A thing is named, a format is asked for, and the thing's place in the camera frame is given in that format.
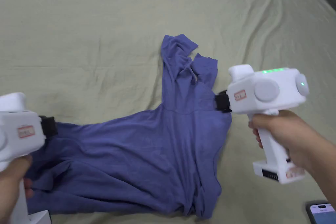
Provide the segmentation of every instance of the wrinkled fabric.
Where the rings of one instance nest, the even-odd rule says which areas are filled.
[[[29,212],[182,211],[210,218],[221,193],[217,160],[231,115],[216,111],[217,60],[183,34],[165,36],[162,103],[92,125],[57,123],[34,152]]]

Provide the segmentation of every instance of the smartphone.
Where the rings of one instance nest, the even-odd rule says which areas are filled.
[[[336,223],[336,211],[325,200],[307,202],[306,211],[312,224]]]

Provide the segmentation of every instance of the hand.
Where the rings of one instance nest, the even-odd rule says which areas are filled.
[[[9,166],[0,172],[0,224],[7,223],[19,195],[19,183],[32,163],[31,156],[14,159]],[[33,196],[32,182],[24,179],[26,197]]]
[[[289,156],[298,167],[307,169],[309,153],[324,140],[318,132],[306,124],[291,111],[280,111],[278,116],[256,114],[249,122],[253,134],[262,148],[262,142],[257,128],[265,128],[279,144],[289,151]]]

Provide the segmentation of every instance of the black clamp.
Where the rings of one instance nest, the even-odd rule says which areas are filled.
[[[45,137],[48,138],[57,135],[55,118],[53,116],[46,117],[44,115],[40,115],[40,118],[42,119],[41,126]]]
[[[226,94],[227,90],[222,91],[218,95],[215,96],[215,102],[217,106],[217,110],[222,111],[223,113],[230,113],[230,100],[229,96]]]

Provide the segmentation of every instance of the phone screen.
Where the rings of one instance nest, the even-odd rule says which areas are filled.
[[[330,204],[311,205],[310,211],[316,224],[336,223],[336,212]]]

